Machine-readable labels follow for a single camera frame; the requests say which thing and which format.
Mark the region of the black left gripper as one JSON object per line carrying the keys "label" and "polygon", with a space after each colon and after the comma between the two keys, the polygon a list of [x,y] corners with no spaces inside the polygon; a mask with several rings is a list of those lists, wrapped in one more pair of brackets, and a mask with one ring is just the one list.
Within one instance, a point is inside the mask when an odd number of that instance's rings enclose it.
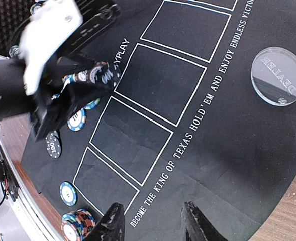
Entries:
{"label": "black left gripper", "polygon": [[45,1],[29,17],[17,57],[0,57],[0,121],[29,114],[41,140],[91,101],[115,90],[63,77],[92,69],[97,62],[80,49],[120,16],[114,1]]}

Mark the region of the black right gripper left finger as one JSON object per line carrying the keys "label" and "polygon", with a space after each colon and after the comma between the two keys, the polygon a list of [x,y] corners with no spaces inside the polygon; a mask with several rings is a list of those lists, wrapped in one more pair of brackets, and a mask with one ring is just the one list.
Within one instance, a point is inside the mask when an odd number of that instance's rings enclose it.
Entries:
{"label": "black right gripper left finger", "polygon": [[95,228],[84,239],[88,241],[124,241],[125,216],[124,206],[113,203]]}

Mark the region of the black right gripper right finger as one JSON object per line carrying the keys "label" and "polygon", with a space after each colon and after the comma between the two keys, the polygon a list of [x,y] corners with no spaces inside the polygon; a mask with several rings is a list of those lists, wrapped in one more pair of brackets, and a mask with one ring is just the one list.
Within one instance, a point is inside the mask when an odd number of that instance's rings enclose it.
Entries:
{"label": "black right gripper right finger", "polygon": [[182,240],[222,240],[222,235],[192,201],[183,204],[181,228]]}

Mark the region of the mixed colour chip stack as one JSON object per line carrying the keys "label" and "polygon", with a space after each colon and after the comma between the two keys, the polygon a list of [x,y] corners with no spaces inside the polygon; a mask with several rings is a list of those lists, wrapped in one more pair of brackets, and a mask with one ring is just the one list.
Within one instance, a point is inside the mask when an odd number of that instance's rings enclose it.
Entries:
{"label": "mixed colour chip stack", "polygon": [[85,209],[80,209],[63,215],[61,231],[64,240],[81,241],[86,239],[95,226],[96,222],[92,214]]}

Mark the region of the dark dealer button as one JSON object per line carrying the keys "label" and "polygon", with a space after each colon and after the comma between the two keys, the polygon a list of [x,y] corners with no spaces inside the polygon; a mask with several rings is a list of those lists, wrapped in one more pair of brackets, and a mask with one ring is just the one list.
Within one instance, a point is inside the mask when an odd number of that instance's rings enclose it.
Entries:
{"label": "dark dealer button", "polygon": [[282,47],[268,47],[254,58],[250,78],[257,95],[279,107],[296,102],[296,55]]}

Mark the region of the black hundred chip stack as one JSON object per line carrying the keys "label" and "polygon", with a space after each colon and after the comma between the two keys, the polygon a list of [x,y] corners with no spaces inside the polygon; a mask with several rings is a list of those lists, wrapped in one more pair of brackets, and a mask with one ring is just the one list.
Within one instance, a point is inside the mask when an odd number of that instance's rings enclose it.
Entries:
{"label": "black hundred chip stack", "polygon": [[63,77],[64,85],[72,82],[86,82],[97,86],[114,89],[121,79],[121,71],[118,65],[110,65],[108,62],[97,62],[90,70],[84,70]]}

